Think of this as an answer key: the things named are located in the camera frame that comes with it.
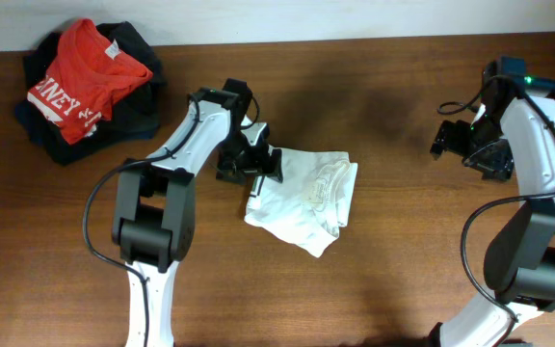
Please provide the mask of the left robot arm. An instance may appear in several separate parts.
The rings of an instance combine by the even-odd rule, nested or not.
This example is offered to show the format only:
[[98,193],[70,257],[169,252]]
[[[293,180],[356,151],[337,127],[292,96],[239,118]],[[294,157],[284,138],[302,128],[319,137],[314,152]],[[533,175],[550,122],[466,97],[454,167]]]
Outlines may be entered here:
[[247,117],[255,98],[246,82],[229,78],[188,101],[184,121],[168,140],[119,173],[112,239],[128,269],[129,346],[174,344],[174,280],[194,237],[196,178],[211,153],[218,154],[219,180],[283,180],[281,152],[267,142],[268,124]]

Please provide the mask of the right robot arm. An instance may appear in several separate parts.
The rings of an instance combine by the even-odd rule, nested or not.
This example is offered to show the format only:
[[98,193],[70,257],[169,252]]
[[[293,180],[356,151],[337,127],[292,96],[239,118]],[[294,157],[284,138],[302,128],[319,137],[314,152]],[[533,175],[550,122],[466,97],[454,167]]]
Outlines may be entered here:
[[[490,201],[465,221],[462,267],[476,295],[451,320],[437,323],[432,346],[507,346],[524,323],[555,310],[555,80],[528,73],[524,60],[503,56],[482,71],[482,85],[465,102],[445,102],[439,114],[463,111],[471,121],[445,120],[430,153],[452,152],[484,179],[516,177],[518,193]],[[519,209],[489,243],[484,279],[477,281],[467,258],[475,220],[500,205]]]

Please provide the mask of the white robot print t-shirt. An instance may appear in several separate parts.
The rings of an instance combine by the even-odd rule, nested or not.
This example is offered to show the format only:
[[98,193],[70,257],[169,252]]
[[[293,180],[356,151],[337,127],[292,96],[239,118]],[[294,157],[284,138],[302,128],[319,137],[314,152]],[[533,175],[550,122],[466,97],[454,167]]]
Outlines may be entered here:
[[244,221],[320,257],[348,225],[358,163],[346,151],[281,154],[283,180],[254,181]]

